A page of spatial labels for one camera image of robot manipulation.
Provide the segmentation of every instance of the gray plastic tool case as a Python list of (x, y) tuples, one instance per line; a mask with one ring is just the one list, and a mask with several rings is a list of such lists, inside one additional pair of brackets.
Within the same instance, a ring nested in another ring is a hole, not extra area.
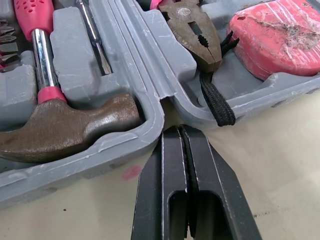
[[(266, 1), (206, 0), (202, 9), (222, 40), (235, 12), (260, 2)], [(128, 132), (107, 134), (86, 151), (58, 161), (31, 165), (1, 159), (0, 208), (34, 200), (81, 177), (105, 173), (150, 150), (164, 126), (161, 99), (169, 97), (186, 124), (201, 130), (217, 127), (201, 93), (197, 64), (177, 42), (160, 11), (144, 12), (134, 0), (90, 1), (113, 70), (113, 74), (101, 76), (73, 0), (55, 0), (54, 4), (54, 32), (50, 36), (54, 67), (70, 105), (91, 109), (117, 93), (128, 92), (136, 97), (145, 122)], [(0, 1), (2, 18), (18, 25), (11, 0)], [(37, 103), (32, 52), (23, 52), (21, 58), (22, 66), (0, 73), (1, 131), (22, 126)], [(212, 82), (227, 99), (237, 121), (320, 87), (318, 75), (277, 73), (261, 82), (232, 51), (224, 57)]]

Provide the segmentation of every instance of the pliers jaw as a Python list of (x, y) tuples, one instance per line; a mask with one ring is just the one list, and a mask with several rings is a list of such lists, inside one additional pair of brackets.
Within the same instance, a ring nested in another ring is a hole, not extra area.
[(178, 42), (189, 50), (203, 72), (210, 73), (222, 60), (220, 40), (215, 25), (198, 4), (199, 0), (164, 0), (158, 7)]

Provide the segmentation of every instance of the screwdriver bit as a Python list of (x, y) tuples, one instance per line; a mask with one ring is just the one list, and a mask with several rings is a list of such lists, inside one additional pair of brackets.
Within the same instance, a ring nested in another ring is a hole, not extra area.
[(3, 35), (0, 36), (0, 44), (9, 44), (17, 40), (16, 36), (11, 36), (11, 35)]
[(0, 26), (8, 26), (8, 20), (7, 19), (0, 19)]
[(12, 64), (10, 66), (6, 66), (4, 68), (0, 68), (0, 73), (3, 74), (3, 73), (7, 73), (7, 72), (10, 72), (12, 70), (15, 70), (17, 67), (19, 67), (20, 64)]
[(18, 46), (16, 42), (12, 42), (12, 43), (6, 43), (6, 44), (1, 44), (0, 45), (0, 53), (2, 55), (5, 54), (13, 54), (18, 52)]
[(110, 65), (105, 57), (105, 53), (102, 47), (101, 39), (99, 36), (99, 32), (96, 26), (96, 23), (93, 20), (93, 16), (91, 10), (89, 8), (89, 4), (86, 0), (75, 0), (75, 5), (80, 10), (81, 15), (84, 19), (86, 30), (88, 36), (90, 38), (91, 44), (96, 47), (99, 55), (99, 61), (101, 64), (101, 68), (103, 70), (103, 75), (111, 74)]
[(9, 63), (13, 63), (15, 61), (18, 61), (20, 58), (17, 54), (9, 54), (9, 55), (4, 55), (4, 56), (0, 56), (0, 64), (9, 64)]
[(0, 26), (0, 36), (2, 35), (12, 35), (15, 32), (15, 28), (12, 26)]

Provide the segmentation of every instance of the white table surface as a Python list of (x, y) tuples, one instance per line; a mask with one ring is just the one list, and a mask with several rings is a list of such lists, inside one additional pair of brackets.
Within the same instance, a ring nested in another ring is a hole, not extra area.
[[(163, 105), (166, 126), (178, 124)], [(237, 174), (264, 240), (320, 239), (320, 92), (205, 134)], [(0, 239), (129, 240), (138, 177), (127, 171), (150, 155), (0, 210)]]

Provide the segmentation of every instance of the pink rubber grip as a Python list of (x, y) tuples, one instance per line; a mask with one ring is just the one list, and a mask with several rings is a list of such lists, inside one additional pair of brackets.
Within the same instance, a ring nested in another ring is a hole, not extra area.
[(66, 97), (61, 91), (60, 87), (47, 86), (38, 92), (38, 104), (42, 104), (52, 99), (60, 99), (64, 102), (67, 102)]
[(159, 3), (161, 3), (161, 2), (162, 2), (162, 0), (151, 0), (150, 10), (157, 9)]
[(52, 0), (14, 0), (15, 15), (28, 41), (35, 29), (50, 34), (53, 29), (54, 5)]

